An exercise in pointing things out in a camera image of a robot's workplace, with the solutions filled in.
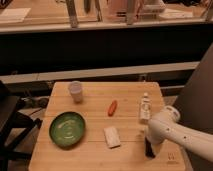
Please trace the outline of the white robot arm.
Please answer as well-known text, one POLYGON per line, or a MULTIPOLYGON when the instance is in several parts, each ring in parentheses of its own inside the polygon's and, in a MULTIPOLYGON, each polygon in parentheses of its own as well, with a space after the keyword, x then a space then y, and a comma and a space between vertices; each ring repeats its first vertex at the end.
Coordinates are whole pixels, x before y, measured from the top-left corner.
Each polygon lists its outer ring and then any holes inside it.
POLYGON ((145 128, 145 155, 154 158, 153 145, 160 145, 165 139, 172 141, 194 154, 213 162, 213 135, 197 131, 178 123, 179 111, 167 105, 154 114, 145 128))

